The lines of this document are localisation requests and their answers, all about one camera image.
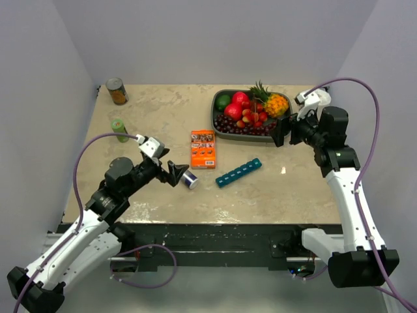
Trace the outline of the white pill bottle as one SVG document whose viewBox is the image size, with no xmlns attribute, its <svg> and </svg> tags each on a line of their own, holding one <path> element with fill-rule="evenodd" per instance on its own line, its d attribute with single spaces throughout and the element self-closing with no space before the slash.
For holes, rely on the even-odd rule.
<svg viewBox="0 0 417 313">
<path fill-rule="evenodd" d="M 182 177 L 181 181 L 190 189 L 194 189 L 198 185 L 198 178 L 190 171 L 186 170 Z"/>
</svg>

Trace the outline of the teal weekly pill organizer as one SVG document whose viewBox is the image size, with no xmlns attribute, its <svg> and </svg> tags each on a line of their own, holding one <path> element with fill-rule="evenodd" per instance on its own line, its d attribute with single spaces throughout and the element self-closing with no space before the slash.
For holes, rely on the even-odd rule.
<svg viewBox="0 0 417 313">
<path fill-rule="evenodd" d="M 215 183 L 219 188 L 223 188 L 231 183 L 243 178 L 244 176 L 248 175 L 249 173 L 258 170 L 262 167 L 262 163 L 258 158 L 255 158 L 234 170 L 218 177 L 215 179 Z"/>
</svg>

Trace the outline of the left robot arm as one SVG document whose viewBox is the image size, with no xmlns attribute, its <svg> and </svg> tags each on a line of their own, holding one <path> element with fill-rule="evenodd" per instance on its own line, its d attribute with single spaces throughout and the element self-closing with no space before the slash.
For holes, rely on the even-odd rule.
<svg viewBox="0 0 417 313">
<path fill-rule="evenodd" d="M 129 197 L 153 179 L 176 186 L 187 165 L 167 163 L 144 156 L 135 165 L 126 157 L 109 165 L 98 190 L 82 215 L 34 262 L 14 267 L 7 275 L 17 306 L 29 312 L 56 312 L 65 295 L 95 266 L 118 253 L 134 251 L 134 233 L 118 222 L 129 208 Z"/>
</svg>

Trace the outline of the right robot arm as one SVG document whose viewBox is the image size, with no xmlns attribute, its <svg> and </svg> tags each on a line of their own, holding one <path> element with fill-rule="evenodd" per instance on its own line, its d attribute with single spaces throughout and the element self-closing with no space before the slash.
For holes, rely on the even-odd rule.
<svg viewBox="0 0 417 313">
<path fill-rule="evenodd" d="M 297 256 L 312 251 L 328 267 L 330 279 L 337 288 L 381 286 L 399 264 L 397 250 L 388 249 L 373 222 L 360 179 L 356 151 L 345 141 L 348 113 L 334 106 L 299 119 L 296 114 L 281 117 L 271 136 L 276 146 L 304 142 L 314 150 L 316 164 L 337 203 L 343 231 L 334 239 L 319 228 L 303 230 L 290 240 Z"/>
</svg>

